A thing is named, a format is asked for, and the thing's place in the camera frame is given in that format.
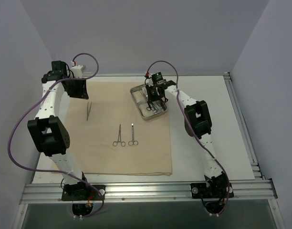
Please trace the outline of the thin metal tweezers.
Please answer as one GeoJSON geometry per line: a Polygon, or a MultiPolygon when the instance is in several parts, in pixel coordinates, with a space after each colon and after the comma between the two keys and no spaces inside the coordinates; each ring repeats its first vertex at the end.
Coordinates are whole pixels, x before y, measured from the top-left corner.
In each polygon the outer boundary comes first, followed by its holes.
{"type": "Polygon", "coordinates": [[[86,115],[86,120],[88,121],[89,119],[89,115],[91,112],[91,108],[92,108],[92,102],[87,102],[87,115],[86,115]]]}

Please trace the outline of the beige cloth wrap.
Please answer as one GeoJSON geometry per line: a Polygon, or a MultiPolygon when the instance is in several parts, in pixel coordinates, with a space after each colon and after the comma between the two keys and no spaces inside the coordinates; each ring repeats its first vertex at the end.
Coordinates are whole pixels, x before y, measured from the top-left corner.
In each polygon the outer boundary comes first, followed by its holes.
{"type": "Polygon", "coordinates": [[[70,99],[65,128],[69,152],[85,173],[113,175],[170,175],[172,156],[169,115],[142,119],[130,94],[135,83],[89,82],[89,100],[70,99]],[[92,102],[88,121],[87,102],[92,102]],[[129,146],[131,124],[137,146],[129,146]],[[121,124],[125,146],[113,147],[121,124]]]}

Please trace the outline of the metal instrument tray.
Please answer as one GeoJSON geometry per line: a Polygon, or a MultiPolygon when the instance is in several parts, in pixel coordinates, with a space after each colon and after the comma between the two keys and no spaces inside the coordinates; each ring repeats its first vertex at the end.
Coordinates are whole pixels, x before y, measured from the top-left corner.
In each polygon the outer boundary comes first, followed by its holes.
{"type": "Polygon", "coordinates": [[[146,86],[144,84],[131,88],[130,94],[143,120],[150,121],[167,113],[167,105],[164,106],[164,112],[159,114],[146,110],[148,104],[146,86]]]}

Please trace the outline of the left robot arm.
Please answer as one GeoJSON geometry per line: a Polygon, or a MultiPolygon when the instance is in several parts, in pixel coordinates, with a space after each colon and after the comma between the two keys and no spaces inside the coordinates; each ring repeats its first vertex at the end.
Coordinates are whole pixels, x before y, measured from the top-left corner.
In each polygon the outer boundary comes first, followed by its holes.
{"type": "Polygon", "coordinates": [[[84,173],[78,168],[68,152],[70,135],[58,117],[62,95],[70,98],[88,99],[85,80],[76,80],[67,63],[53,61],[52,69],[41,79],[42,101],[27,128],[40,153],[50,158],[60,171],[64,171],[64,191],[72,193],[78,200],[89,196],[84,173]]]}

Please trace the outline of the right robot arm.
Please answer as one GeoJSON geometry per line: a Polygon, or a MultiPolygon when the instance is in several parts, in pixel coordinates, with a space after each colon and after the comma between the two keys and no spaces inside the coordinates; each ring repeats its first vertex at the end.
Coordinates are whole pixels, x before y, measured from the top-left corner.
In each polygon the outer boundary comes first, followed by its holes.
{"type": "Polygon", "coordinates": [[[212,143],[212,121],[208,105],[205,101],[197,101],[178,89],[172,80],[161,80],[146,83],[147,103],[165,105],[168,101],[165,92],[175,96],[184,116],[187,134],[197,141],[202,148],[201,158],[206,179],[205,191],[211,197],[216,197],[229,186],[229,179],[223,166],[217,161],[212,143]]]}

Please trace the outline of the surgical forceps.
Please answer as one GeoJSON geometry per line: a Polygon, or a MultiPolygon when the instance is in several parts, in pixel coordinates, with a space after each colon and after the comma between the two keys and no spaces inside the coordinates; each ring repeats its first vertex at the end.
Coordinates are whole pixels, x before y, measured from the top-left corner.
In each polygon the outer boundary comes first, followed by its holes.
{"type": "Polygon", "coordinates": [[[118,129],[118,138],[116,141],[113,142],[113,147],[116,147],[120,145],[121,147],[125,146],[125,141],[122,140],[122,135],[121,135],[121,124],[119,125],[118,129]]]}

